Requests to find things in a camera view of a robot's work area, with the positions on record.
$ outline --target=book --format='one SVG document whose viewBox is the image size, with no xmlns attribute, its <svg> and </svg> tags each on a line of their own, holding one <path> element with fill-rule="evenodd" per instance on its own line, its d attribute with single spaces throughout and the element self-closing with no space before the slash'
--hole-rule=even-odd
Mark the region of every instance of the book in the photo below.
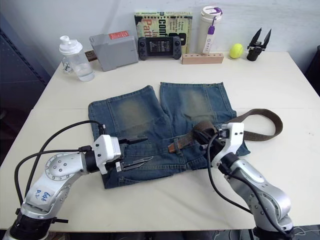
<svg viewBox="0 0 320 240">
<path fill-rule="evenodd" d="M 136 12 L 134 19 L 138 38 L 179 36 L 182 54 L 189 52 L 192 27 L 191 12 Z"/>
</svg>

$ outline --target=red label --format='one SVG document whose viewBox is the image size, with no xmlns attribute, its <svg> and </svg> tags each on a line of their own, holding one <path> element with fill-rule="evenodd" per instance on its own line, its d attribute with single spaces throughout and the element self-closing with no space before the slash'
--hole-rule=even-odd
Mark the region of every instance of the red label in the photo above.
<svg viewBox="0 0 320 240">
<path fill-rule="evenodd" d="M 114 33 L 109 33 L 110 39 L 119 39 L 119 38 L 124 38 L 128 37 L 129 33 L 127 31 L 119 31 L 119 32 L 114 32 Z"/>
</svg>

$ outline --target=denim shorts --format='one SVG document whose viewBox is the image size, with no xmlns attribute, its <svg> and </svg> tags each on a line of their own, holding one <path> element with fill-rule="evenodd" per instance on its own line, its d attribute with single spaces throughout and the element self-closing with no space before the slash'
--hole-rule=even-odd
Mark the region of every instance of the denim shorts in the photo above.
<svg viewBox="0 0 320 240">
<path fill-rule="evenodd" d="M 171 176 L 186 170 L 204 169 L 207 160 L 200 145 L 194 141 L 175 153 L 168 146 L 190 132 L 200 121 L 209 120 L 216 127 L 236 117 L 223 83 L 178 84 L 162 82 L 160 103 L 152 86 L 121 96 L 92 102 L 88 107 L 89 119 L 105 124 L 107 134 L 115 137 L 147 136 L 136 144 L 121 144 L 124 164 L 151 157 L 141 167 L 117 172 L 115 169 L 102 176 L 106 189 Z M 99 137 L 92 124 L 94 140 Z M 237 155 L 249 154 L 245 143 Z"/>
</svg>

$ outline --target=yellow ball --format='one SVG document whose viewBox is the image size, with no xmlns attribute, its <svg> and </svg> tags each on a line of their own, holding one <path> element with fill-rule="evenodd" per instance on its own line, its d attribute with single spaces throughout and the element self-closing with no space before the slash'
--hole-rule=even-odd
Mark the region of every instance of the yellow ball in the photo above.
<svg viewBox="0 0 320 240">
<path fill-rule="evenodd" d="M 244 53 L 244 47 L 240 43 L 236 43 L 235 45 L 232 46 L 230 49 L 230 57 L 233 59 L 237 59 L 241 57 L 241 55 Z"/>
</svg>

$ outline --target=wooden holder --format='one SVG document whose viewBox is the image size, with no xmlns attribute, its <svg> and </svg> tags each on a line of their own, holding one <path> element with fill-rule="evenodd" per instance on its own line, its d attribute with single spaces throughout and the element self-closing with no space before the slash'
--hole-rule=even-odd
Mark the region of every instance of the wooden holder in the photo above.
<svg viewBox="0 0 320 240">
<path fill-rule="evenodd" d="M 182 55 L 182 64 L 221 64 L 224 60 L 223 53 L 197 54 L 188 53 Z"/>
</svg>

